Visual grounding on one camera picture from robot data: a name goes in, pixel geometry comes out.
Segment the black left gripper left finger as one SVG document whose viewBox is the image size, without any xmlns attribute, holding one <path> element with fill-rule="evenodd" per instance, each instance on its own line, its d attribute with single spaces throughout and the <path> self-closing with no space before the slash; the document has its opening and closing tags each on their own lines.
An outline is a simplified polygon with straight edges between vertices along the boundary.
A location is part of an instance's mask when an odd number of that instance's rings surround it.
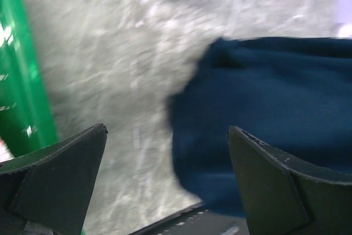
<svg viewBox="0 0 352 235">
<path fill-rule="evenodd" d="M 107 141 L 96 124 L 54 145 L 1 163 L 1 234 L 32 222 L 80 234 Z"/>
</svg>

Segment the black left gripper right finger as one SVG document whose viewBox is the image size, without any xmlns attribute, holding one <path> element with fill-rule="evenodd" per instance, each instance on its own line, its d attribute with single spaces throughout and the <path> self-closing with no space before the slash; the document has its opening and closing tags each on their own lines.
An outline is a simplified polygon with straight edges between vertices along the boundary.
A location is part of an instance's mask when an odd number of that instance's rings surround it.
<svg viewBox="0 0 352 235">
<path fill-rule="evenodd" d="M 230 156 L 250 234 L 351 234 L 351 175 L 230 127 Z"/>
</svg>

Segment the navy blue shorts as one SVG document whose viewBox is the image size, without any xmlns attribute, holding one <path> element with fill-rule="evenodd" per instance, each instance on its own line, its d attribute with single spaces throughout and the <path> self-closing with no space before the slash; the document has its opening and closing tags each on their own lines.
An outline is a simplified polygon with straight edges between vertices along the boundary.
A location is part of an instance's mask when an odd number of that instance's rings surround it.
<svg viewBox="0 0 352 235">
<path fill-rule="evenodd" d="M 218 39 L 168 99 L 179 184 L 243 216 L 227 132 L 237 126 L 302 160 L 351 172 L 351 40 Z"/>
</svg>

